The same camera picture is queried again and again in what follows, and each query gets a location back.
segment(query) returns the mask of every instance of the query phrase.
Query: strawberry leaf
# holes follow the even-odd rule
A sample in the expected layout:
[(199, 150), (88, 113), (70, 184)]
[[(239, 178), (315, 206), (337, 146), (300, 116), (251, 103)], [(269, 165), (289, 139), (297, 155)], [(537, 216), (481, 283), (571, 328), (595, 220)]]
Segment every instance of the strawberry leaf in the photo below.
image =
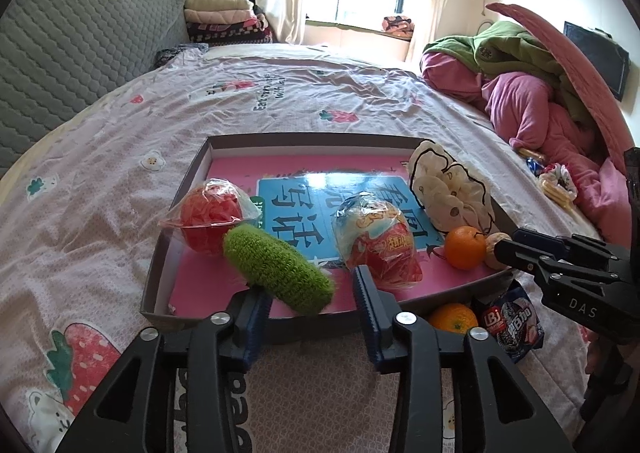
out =
[(68, 345), (62, 333), (57, 330), (51, 332), (51, 340), (55, 350), (47, 352), (47, 359), (53, 366), (52, 370), (47, 370), (47, 379), (57, 386), (62, 395), (62, 400), (68, 400), (69, 390), (72, 388), (74, 380), (71, 374), (71, 362), (74, 357), (73, 349)]

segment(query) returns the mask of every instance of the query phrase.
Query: green blanket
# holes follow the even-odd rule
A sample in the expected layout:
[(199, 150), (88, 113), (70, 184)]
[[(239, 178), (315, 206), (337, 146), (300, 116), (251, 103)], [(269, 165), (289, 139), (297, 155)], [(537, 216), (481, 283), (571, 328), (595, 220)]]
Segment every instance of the green blanket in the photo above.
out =
[(531, 74), (559, 90), (558, 100), (575, 122), (595, 126), (564, 69), (540, 41), (517, 23), (498, 21), (477, 36), (448, 36), (428, 44), (424, 52), (448, 54), (489, 78), (507, 72)]

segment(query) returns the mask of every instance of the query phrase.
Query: pink comforter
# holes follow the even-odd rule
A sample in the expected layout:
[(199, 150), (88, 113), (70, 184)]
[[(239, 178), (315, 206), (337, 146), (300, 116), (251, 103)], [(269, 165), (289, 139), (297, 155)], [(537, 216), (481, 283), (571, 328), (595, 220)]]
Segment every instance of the pink comforter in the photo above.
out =
[(485, 80), (441, 53), (425, 54), (421, 67), (431, 87), (485, 112), (498, 136), (513, 149), (539, 150), (549, 162), (566, 165), (578, 187), (577, 206), (604, 239), (629, 247), (625, 177), (610, 158), (600, 166), (587, 157), (594, 147), (593, 131), (580, 129), (567, 110), (554, 102), (551, 86), (523, 72)]

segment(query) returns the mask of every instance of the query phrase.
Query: green plush toy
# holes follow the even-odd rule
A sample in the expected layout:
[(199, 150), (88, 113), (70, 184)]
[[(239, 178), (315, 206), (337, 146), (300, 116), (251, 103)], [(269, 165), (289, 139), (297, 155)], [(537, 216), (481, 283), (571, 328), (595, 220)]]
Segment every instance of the green plush toy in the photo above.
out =
[(247, 280), (303, 315), (318, 314), (331, 301), (334, 283), (288, 243), (249, 224), (225, 235), (226, 259)]

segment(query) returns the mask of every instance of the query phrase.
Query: beige folded blanket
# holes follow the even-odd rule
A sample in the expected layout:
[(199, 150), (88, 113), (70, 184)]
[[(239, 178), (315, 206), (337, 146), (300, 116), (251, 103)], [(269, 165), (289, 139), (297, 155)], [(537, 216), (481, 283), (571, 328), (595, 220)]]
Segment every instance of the beige folded blanket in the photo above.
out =
[(185, 0), (184, 7), (201, 12), (221, 10), (250, 10), (254, 6), (249, 0)]
[(203, 12), (200, 10), (184, 10), (184, 19), (191, 23), (206, 23), (208, 25), (233, 25), (244, 23), (255, 18), (253, 10), (220, 10), (216, 12)]

